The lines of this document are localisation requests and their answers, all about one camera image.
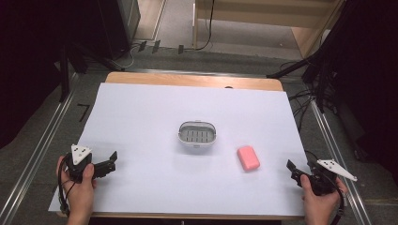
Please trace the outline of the dark cabinet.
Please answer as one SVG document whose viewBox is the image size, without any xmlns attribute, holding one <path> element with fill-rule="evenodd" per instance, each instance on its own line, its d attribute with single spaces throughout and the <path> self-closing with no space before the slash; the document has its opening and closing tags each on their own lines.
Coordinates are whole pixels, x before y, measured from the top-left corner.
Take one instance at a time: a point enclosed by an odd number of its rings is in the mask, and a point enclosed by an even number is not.
<svg viewBox="0 0 398 225">
<path fill-rule="evenodd" d="M 141 13 L 138 0 L 97 0 L 101 31 L 104 33 L 105 55 L 110 59 L 122 56 L 136 34 Z"/>
</svg>

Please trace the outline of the metal floor rail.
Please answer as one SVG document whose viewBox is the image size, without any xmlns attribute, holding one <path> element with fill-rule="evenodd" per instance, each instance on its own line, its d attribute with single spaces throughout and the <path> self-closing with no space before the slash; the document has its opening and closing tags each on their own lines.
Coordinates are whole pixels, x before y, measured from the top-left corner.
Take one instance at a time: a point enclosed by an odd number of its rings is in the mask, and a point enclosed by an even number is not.
<svg viewBox="0 0 398 225">
<path fill-rule="evenodd" d="M 314 117 L 320 127 L 321 133 L 326 142 L 331 158 L 339 163 L 344 169 L 346 169 L 347 166 L 344 161 L 342 151 L 333 136 L 326 116 L 318 109 L 314 100 L 311 101 L 311 107 L 314 112 Z M 341 176 L 341 179 L 344 181 L 348 188 L 347 202 L 352 209 L 353 215 L 358 222 L 358 225 L 373 225 L 366 210 L 364 201 L 360 196 L 359 190 L 357 189 L 356 182 L 348 178 L 344 178 L 343 176 Z"/>
<path fill-rule="evenodd" d="M 44 132 L 41 135 L 31 157 L 25 164 L 21 176 L 19 177 L 14 188 L 11 190 L 8 199 L 3 206 L 2 211 L 0 212 L 0 225 L 10 225 L 11 221 L 14 219 L 21 202 L 23 201 L 23 198 L 25 197 L 27 190 L 34 179 L 38 168 L 49 149 L 54 135 L 69 108 L 76 90 L 76 85 L 79 83 L 80 79 L 81 75 L 78 73 L 74 73 L 70 77 L 70 91 L 66 95 L 65 99 L 57 105 L 50 122 L 44 129 Z"/>
</svg>

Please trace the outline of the person's left hand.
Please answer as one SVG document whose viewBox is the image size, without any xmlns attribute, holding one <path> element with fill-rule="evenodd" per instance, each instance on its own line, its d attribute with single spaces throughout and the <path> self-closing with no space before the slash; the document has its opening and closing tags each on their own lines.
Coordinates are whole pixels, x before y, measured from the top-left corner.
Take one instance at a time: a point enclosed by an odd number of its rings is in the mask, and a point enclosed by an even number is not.
<svg viewBox="0 0 398 225">
<path fill-rule="evenodd" d="M 58 159 L 56 175 L 61 179 L 61 187 L 69 194 L 67 197 L 69 213 L 91 216 L 94 204 L 94 188 L 96 187 L 96 181 L 93 179 L 94 165 L 88 164 L 84 169 L 82 183 L 73 185 L 73 182 L 69 181 L 69 175 L 62 168 L 63 160 L 64 156 Z"/>
</svg>

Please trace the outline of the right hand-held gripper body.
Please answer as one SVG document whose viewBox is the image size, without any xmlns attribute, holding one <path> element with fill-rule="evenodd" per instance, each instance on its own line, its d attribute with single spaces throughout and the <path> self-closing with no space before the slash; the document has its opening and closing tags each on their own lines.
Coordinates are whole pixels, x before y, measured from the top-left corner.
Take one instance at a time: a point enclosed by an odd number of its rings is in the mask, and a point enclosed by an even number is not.
<svg viewBox="0 0 398 225">
<path fill-rule="evenodd" d="M 351 181 L 358 178 L 338 164 L 334 159 L 318 159 L 308 163 L 312 174 L 310 180 L 315 195 L 325 195 L 332 193 L 336 188 L 336 177 L 341 175 Z"/>
</svg>

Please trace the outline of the black metal stand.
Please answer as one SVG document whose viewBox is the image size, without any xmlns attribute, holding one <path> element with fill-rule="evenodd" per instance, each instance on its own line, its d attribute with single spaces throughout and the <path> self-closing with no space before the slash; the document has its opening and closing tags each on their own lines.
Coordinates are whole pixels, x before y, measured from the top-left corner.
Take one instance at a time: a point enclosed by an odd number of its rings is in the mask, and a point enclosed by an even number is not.
<svg viewBox="0 0 398 225">
<path fill-rule="evenodd" d="M 281 77 L 303 68 L 306 70 L 301 76 L 304 83 L 313 83 L 315 78 L 318 78 L 317 87 L 314 90 L 315 102 L 321 112 L 324 111 L 324 94 L 328 85 L 328 76 L 331 74 L 331 64 L 333 57 L 336 54 L 335 45 L 337 44 L 338 36 L 344 29 L 346 21 L 345 0 L 338 0 L 338 7 L 336 7 L 330 16 L 330 20 L 336 18 L 329 34 L 325 40 L 320 44 L 317 51 L 308 57 L 298 61 L 294 65 L 282 69 L 274 74 L 267 75 L 268 79 L 280 79 Z"/>
<path fill-rule="evenodd" d="M 69 65 L 78 73 L 86 73 L 88 65 L 84 60 L 84 56 L 88 56 L 94 59 L 96 62 L 105 66 L 111 71 L 123 71 L 123 68 L 118 68 L 115 64 L 111 63 L 109 60 L 101 57 L 82 44 L 71 42 L 64 43 L 60 49 L 60 75 L 61 75 L 61 96 L 59 101 L 64 102 L 70 93 L 69 84 Z"/>
</svg>

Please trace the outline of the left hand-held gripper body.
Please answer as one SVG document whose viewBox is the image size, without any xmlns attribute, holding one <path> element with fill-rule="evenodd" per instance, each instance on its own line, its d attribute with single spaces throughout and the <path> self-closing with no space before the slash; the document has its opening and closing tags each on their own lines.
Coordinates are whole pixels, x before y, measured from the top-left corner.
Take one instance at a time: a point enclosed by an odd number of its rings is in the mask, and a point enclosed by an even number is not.
<svg viewBox="0 0 398 225">
<path fill-rule="evenodd" d="M 92 150 L 86 146 L 73 144 L 66 154 L 69 181 L 81 184 L 85 167 L 92 162 Z"/>
</svg>

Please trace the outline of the black curtain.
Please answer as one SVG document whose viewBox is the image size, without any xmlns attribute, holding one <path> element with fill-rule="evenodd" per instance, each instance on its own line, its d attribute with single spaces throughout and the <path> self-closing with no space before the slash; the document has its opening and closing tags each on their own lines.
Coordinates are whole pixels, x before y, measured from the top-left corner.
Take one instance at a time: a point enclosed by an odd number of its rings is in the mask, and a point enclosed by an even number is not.
<svg viewBox="0 0 398 225">
<path fill-rule="evenodd" d="M 60 49 L 79 43 L 93 2 L 0 0 L 0 149 L 61 85 Z"/>
<path fill-rule="evenodd" d="M 398 0 L 346 0 L 333 84 L 360 157 L 398 185 Z"/>
</svg>

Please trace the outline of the white grey soap dish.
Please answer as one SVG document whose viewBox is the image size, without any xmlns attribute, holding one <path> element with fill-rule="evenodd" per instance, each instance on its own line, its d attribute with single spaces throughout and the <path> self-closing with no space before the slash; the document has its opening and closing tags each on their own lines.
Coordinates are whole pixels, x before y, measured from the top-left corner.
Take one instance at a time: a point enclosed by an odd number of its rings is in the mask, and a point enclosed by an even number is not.
<svg viewBox="0 0 398 225">
<path fill-rule="evenodd" d="M 178 139 L 191 147 L 208 147 L 216 142 L 217 131 L 214 125 L 203 121 L 187 121 L 180 125 Z"/>
</svg>

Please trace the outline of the person's right hand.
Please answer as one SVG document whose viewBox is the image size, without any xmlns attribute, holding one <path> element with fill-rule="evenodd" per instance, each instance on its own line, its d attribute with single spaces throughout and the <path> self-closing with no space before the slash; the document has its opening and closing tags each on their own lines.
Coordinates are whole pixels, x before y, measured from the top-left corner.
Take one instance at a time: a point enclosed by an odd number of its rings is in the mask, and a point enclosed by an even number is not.
<svg viewBox="0 0 398 225">
<path fill-rule="evenodd" d="M 337 191 L 324 196 L 316 196 L 313 193 L 311 182 L 307 175 L 300 177 L 303 190 L 303 207 L 305 218 L 330 218 L 332 211 L 341 197 Z"/>
</svg>

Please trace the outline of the light wooden furniture frame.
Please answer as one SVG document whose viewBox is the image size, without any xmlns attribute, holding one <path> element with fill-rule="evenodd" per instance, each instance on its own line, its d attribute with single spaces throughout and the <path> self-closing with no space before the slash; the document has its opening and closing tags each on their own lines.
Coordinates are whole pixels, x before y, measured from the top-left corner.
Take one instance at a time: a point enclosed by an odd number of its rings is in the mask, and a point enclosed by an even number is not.
<svg viewBox="0 0 398 225">
<path fill-rule="evenodd" d="M 339 19 L 344 0 L 194 0 L 192 46 L 198 49 L 198 20 L 260 23 L 291 28 L 302 57 L 309 56 Z"/>
</svg>

